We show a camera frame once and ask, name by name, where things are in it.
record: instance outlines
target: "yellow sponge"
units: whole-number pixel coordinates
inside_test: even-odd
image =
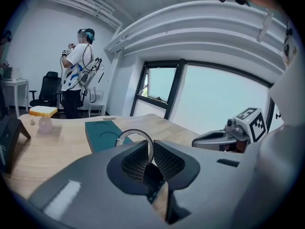
[[[35,106],[30,109],[30,115],[51,118],[57,112],[55,107]]]

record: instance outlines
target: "white desk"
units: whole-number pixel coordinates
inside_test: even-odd
[[[18,87],[24,85],[25,86],[25,95],[24,95],[24,101],[25,103],[25,109],[28,112],[29,111],[29,95],[28,95],[28,82],[27,80],[14,80],[14,81],[6,81],[5,79],[2,80],[3,85],[5,86],[5,102],[7,107],[9,108],[9,103],[8,103],[8,91],[7,87],[12,86],[14,87],[14,99],[15,99],[15,109],[16,109],[16,116],[19,118],[20,113],[19,113],[19,105],[18,105]]]

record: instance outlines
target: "glass pane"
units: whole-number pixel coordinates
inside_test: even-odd
[[[224,128],[248,107],[265,115],[268,88],[226,71],[188,65],[170,120],[198,134]]]
[[[153,68],[148,70],[148,96],[167,102],[176,68]]]

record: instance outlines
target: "tabletop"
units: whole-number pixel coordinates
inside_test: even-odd
[[[52,119],[50,134],[38,132],[40,117],[24,114],[20,120],[31,135],[26,139],[20,135],[13,158],[10,175],[4,176],[9,186],[29,198],[31,193],[44,181],[71,164],[73,161],[91,154],[86,138],[85,122],[112,120],[122,131],[140,129],[152,140],[166,140],[191,146],[198,134],[160,118],[154,114],[139,117],[97,116],[84,119]],[[139,135],[131,135],[132,141],[143,140]]]
[[[7,81],[7,80],[2,80],[2,83],[4,85],[7,85],[7,86],[15,86],[15,85],[24,85],[24,84],[27,84],[28,81],[27,80],[22,80],[22,79],[18,79],[18,80],[13,80],[13,81]]]

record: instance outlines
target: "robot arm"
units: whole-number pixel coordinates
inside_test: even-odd
[[[192,141],[193,147],[224,151],[226,145],[236,146],[237,142],[250,143],[261,140],[267,133],[260,108],[247,108],[228,119],[224,130],[205,133]]]

